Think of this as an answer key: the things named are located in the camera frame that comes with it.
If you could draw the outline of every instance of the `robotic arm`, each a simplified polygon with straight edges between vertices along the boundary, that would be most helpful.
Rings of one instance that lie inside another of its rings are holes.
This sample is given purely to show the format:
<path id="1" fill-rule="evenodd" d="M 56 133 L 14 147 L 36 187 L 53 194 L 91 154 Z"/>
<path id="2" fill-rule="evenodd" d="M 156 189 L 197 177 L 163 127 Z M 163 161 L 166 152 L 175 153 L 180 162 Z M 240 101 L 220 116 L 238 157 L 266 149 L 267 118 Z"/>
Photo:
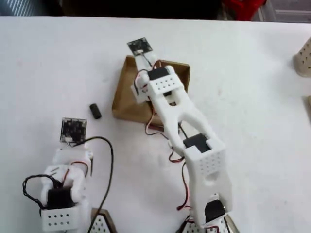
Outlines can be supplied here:
<path id="1" fill-rule="evenodd" d="M 225 145 L 189 99 L 172 66 L 158 62 L 145 38 L 128 43 L 138 68 L 131 87 L 138 103 L 151 101 L 164 132 L 189 172 L 190 205 L 197 225 L 208 227 L 232 209 L 231 182 L 225 169 Z M 182 140 L 178 123 L 186 121 L 199 134 Z"/>

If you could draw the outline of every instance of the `cardboard piece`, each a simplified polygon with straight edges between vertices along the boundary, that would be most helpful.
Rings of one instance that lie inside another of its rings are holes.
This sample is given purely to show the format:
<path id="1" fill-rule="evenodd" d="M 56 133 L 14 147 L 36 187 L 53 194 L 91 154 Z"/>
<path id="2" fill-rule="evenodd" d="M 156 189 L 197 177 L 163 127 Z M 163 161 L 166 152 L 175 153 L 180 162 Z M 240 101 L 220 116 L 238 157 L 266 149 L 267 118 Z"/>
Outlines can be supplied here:
<path id="1" fill-rule="evenodd" d="M 167 65 L 173 66 L 176 74 L 185 86 L 185 91 L 187 91 L 190 79 L 190 66 L 183 63 L 162 60 L 161 63 L 162 67 Z M 118 119 L 147 123 L 152 114 L 151 105 L 147 102 L 137 104 L 131 90 L 131 85 L 133 85 L 136 74 L 137 67 L 134 57 L 127 56 L 124 61 L 118 87 L 114 96 L 112 114 Z M 152 124 L 162 125 L 161 120 L 157 115 L 154 117 Z"/>

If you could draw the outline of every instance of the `small black object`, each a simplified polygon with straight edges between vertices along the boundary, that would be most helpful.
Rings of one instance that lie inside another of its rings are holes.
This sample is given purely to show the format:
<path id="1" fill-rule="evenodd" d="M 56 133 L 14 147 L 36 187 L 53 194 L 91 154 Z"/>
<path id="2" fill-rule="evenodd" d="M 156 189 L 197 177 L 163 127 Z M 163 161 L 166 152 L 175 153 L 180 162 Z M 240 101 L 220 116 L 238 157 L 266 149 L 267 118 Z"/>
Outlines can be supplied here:
<path id="1" fill-rule="evenodd" d="M 169 75 L 168 70 L 165 67 L 159 67 L 157 69 L 153 69 L 148 71 L 148 76 L 150 80 L 155 80 L 158 78 L 162 78 L 164 76 Z"/>
<path id="2" fill-rule="evenodd" d="M 94 103 L 94 104 L 91 104 L 91 105 L 89 106 L 89 108 L 90 108 L 90 110 L 91 110 L 91 112 L 92 112 L 92 114 L 93 114 L 93 117 L 94 117 L 95 119 L 99 119 L 99 118 L 102 117 L 102 114 L 101 114 L 101 112 L 99 111 L 97 104 L 95 104 L 95 103 Z"/>
<path id="3" fill-rule="evenodd" d="M 141 55 L 143 53 L 147 53 L 152 51 L 152 47 L 149 45 L 146 38 L 134 40 L 132 42 L 127 43 L 128 47 L 132 51 L 134 56 Z"/>
<path id="4" fill-rule="evenodd" d="M 64 209 L 74 206 L 71 198 L 71 187 L 53 188 L 48 191 L 47 208 Z"/>
<path id="5" fill-rule="evenodd" d="M 66 142 L 66 137 L 71 137 L 74 143 L 82 142 L 86 138 L 86 119 L 63 118 L 60 141 Z"/>
<path id="6" fill-rule="evenodd" d="M 185 144 L 186 148 L 196 146 L 201 153 L 204 153 L 210 150 L 210 147 L 206 144 L 206 140 L 207 138 L 203 134 L 199 133 L 195 136 L 185 139 L 183 143 Z"/>
<path id="7" fill-rule="evenodd" d="M 212 220 L 223 216 L 225 214 L 225 209 L 220 200 L 214 200 L 206 204 L 204 212 L 206 222 L 211 222 Z"/>

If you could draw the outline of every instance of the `wire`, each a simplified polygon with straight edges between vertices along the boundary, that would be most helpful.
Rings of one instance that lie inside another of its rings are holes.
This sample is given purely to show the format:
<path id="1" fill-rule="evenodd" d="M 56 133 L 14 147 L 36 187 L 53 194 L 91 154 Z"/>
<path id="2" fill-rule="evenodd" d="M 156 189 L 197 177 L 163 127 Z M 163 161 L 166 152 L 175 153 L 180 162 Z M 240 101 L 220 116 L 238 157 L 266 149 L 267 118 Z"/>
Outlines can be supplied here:
<path id="1" fill-rule="evenodd" d="M 87 176 L 88 174 L 88 165 L 86 162 L 83 162 L 83 161 L 74 161 L 72 162 L 70 165 L 73 165 L 73 164 L 84 164 L 86 166 L 86 173 L 85 173 L 85 177 Z"/>
<path id="2" fill-rule="evenodd" d="M 141 53 L 141 55 L 146 59 L 146 61 L 148 62 L 148 64 L 150 65 L 150 67 L 153 67 L 151 62 L 146 58 L 145 54 Z"/>
<path id="3" fill-rule="evenodd" d="M 23 194 L 28 197 L 30 200 L 34 201 L 35 203 L 38 204 L 40 210 L 46 209 L 46 207 L 43 206 L 43 204 L 39 201 L 39 199 L 32 197 L 31 195 L 29 195 L 26 191 L 26 186 L 27 186 L 27 182 L 28 180 L 32 179 L 32 178 L 41 178 L 41 177 L 46 177 L 49 178 L 52 182 L 53 182 L 53 186 L 54 188 L 60 188 L 63 186 L 63 184 L 58 181 L 57 179 L 55 179 L 53 176 L 47 175 L 47 174 L 39 174 L 39 175 L 33 175 L 33 176 L 29 176 L 27 177 L 24 182 L 23 182 Z"/>
<path id="4" fill-rule="evenodd" d="M 185 157 L 181 157 L 180 159 L 173 159 L 172 160 L 171 157 L 172 157 L 173 154 L 174 154 L 174 148 L 172 148 L 172 152 L 171 152 L 171 154 L 169 156 L 169 161 L 172 162 L 172 163 L 177 164 L 177 163 L 182 162 L 185 159 Z"/>
<path id="5" fill-rule="evenodd" d="M 230 229 L 229 229 L 229 226 L 228 226 L 228 223 L 225 217 L 224 217 L 224 221 L 225 221 L 225 226 L 227 227 L 228 233 L 230 233 Z"/>
<path id="6" fill-rule="evenodd" d="M 162 135 L 163 137 L 165 137 L 165 138 L 168 140 L 169 138 L 168 138 L 167 136 L 165 136 L 165 135 L 164 135 L 163 133 L 161 133 L 161 132 L 155 132 L 155 133 L 149 133 L 149 132 L 148 132 L 148 128 L 149 128 L 149 126 L 150 126 L 150 124 L 151 124 L 153 118 L 154 118 L 155 115 L 156 115 L 155 108 L 154 108 L 152 105 L 151 105 L 151 108 L 152 108 L 152 115 L 151 115 L 151 117 L 150 117 L 148 123 L 146 124 L 145 133 L 146 133 L 148 136 L 152 136 L 152 135 L 155 135 L 155 134 L 160 134 L 160 135 Z"/>
<path id="7" fill-rule="evenodd" d="M 136 74 L 136 76 L 135 76 L 135 78 L 134 78 L 134 88 L 135 88 L 135 91 L 136 91 L 137 95 L 139 95 L 139 91 L 138 91 L 138 88 L 137 88 L 137 86 L 136 86 L 136 79 L 137 79 L 139 73 L 142 72 L 142 71 L 148 72 L 148 70 L 146 70 L 146 69 L 141 69 L 140 71 L 137 72 L 137 74 Z"/>
<path id="8" fill-rule="evenodd" d="M 159 62 L 159 67 L 162 67 L 161 60 L 156 60 L 156 62 L 155 62 L 154 65 L 152 66 L 152 69 L 155 68 L 157 62 Z"/>
<path id="9" fill-rule="evenodd" d="M 211 227 L 204 227 L 205 229 L 216 229 L 216 233 L 219 233 L 219 227 L 218 226 L 211 226 Z"/>
<path id="10" fill-rule="evenodd" d="M 185 138 L 188 139 L 186 132 L 184 131 L 183 127 L 181 127 L 181 123 L 178 123 L 178 127 L 181 129 L 181 132 L 183 132 Z"/>
<path id="11" fill-rule="evenodd" d="M 108 182 L 108 187 L 107 187 L 107 190 L 106 190 L 106 193 L 104 195 L 104 198 L 101 202 L 101 204 L 99 205 L 95 215 L 94 215 L 94 218 L 92 219 L 92 222 L 91 222 L 91 225 L 90 227 L 88 228 L 88 231 L 87 233 L 90 233 L 91 230 L 92 230 L 92 227 L 93 227 L 93 224 L 96 220 L 96 217 L 97 215 L 99 214 L 100 210 L 102 209 L 102 206 L 108 196 L 108 193 L 109 193 L 109 190 L 110 190 L 110 186 L 111 186 L 111 180 L 112 180 L 112 173 L 113 173 L 113 162 L 114 162 L 114 155 L 113 155 L 113 147 L 112 147 L 112 144 L 111 142 L 107 139 L 107 138 L 104 138 L 104 137 L 100 137 L 100 136 L 95 136 L 95 137 L 90 137 L 82 142 L 78 142 L 77 144 L 75 144 L 73 147 L 76 147 L 76 146 L 79 146 L 79 145 L 82 145 L 84 144 L 85 142 L 88 142 L 90 140 L 93 140 L 93 139 L 101 139 L 101 140 L 104 140 L 106 143 L 108 143 L 109 147 L 110 147 L 110 150 L 111 150 L 111 167 L 110 167 L 110 175 L 109 175 L 109 182 Z"/>
<path id="12" fill-rule="evenodd" d="M 65 173 L 65 175 L 64 175 L 64 178 L 63 178 L 63 185 L 64 185 L 64 183 L 65 183 L 65 180 L 66 180 L 67 175 L 68 175 L 69 172 L 70 172 L 70 169 L 68 168 L 67 171 L 66 171 L 66 173 Z"/>
<path id="13" fill-rule="evenodd" d="M 184 167 L 185 167 L 185 165 L 186 165 L 186 163 L 184 163 L 182 168 L 181 168 L 181 176 L 183 178 L 183 183 L 184 183 L 185 190 L 186 190 L 186 198 L 185 198 L 185 201 L 184 201 L 184 203 L 182 205 L 177 206 L 177 210 L 178 211 L 183 209 L 186 206 L 186 204 L 188 202 L 188 199 L 189 199 L 189 190 L 188 190 L 187 183 L 186 183 L 185 176 L 184 176 Z"/>

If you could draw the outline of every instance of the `red object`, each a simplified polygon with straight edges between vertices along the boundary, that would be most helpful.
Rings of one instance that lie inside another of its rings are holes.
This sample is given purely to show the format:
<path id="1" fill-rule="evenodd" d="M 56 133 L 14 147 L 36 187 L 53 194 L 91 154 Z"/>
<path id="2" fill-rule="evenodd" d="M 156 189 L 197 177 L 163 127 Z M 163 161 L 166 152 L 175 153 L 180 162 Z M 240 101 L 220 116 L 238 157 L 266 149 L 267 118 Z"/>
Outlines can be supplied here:
<path id="1" fill-rule="evenodd" d="M 223 3 L 237 14 L 238 21 L 251 21 L 254 13 L 267 0 L 223 0 Z"/>

